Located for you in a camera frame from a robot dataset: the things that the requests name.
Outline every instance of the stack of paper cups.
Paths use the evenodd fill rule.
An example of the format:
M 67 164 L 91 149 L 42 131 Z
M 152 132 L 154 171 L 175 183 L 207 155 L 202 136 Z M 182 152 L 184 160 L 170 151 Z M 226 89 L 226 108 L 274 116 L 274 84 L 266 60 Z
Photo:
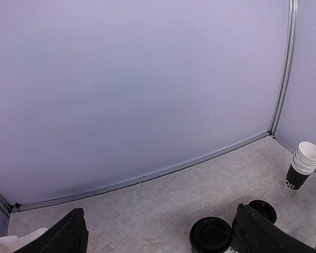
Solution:
M 298 190 L 315 169 L 316 145 L 303 141 L 293 156 L 284 183 L 289 189 Z

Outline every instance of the black cup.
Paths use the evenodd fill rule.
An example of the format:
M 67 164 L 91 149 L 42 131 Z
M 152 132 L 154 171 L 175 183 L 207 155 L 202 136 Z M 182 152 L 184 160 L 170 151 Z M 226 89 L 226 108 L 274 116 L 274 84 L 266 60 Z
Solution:
M 197 221 L 190 231 L 193 253 L 224 253 L 232 241 L 230 225 L 217 217 Z
M 248 206 L 253 208 L 256 212 L 258 212 L 260 215 L 262 215 L 265 219 L 267 219 L 271 223 L 274 224 L 276 222 L 276 219 L 277 219 L 276 211 L 269 203 L 263 200 L 253 200 L 252 202 L 248 204 Z M 238 243 L 236 241 L 235 229 L 236 229 L 236 217 L 234 218 L 232 222 L 233 239 L 232 239 L 231 247 L 235 251 L 238 251 Z
M 300 173 L 298 170 L 295 170 L 293 165 L 290 164 L 287 176 L 284 180 L 284 184 L 291 190 L 300 189 L 310 175 L 303 175 L 302 173 L 303 172 Z

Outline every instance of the table surface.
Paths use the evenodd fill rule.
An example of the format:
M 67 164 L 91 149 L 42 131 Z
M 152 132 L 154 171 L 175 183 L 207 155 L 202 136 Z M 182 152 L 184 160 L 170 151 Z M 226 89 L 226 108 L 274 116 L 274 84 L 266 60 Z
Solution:
M 231 223 L 238 204 L 262 199 L 275 223 L 314 247 L 316 173 L 299 191 L 284 186 L 292 153 L 271 137 L 182 171 L 52 207 L 11 214 L 9 235 L 50 228 L 75 207 L 85 212 L 87 252 L 191 252 L 192 225 L 207 216 Z

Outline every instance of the round black lid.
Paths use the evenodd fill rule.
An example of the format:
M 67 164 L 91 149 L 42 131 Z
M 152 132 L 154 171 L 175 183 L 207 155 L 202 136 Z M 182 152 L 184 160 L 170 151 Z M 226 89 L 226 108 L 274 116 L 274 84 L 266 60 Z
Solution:
M 230 225 L 217 217 L 206 217 L 197 221 L 190 232 L 192 248 L 198 253 L 225 252 L 231 240 Z
M 265 217 L 271 223 L 275 223 L 277 219 L 275 209 L 263 200 L 253 200 L 248 204 L 251 208 L 257 211 L 260 215 Z

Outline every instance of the beige stone surface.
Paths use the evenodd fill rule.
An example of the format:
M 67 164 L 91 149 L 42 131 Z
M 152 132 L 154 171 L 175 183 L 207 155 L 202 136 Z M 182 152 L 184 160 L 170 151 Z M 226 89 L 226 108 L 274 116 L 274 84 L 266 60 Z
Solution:
M 297 191 L 284 186 L 292 154 L 271 137 L 185 170 L 100 196 L 13 213 L 9 235 L 51 227 L 75 207 L 85 212 L 88 252 L 190 252 L 189 231 L 200 218 L 231 223 L 240 203 L 274 206 L 275 225 L 313 246 L 316 174 Z

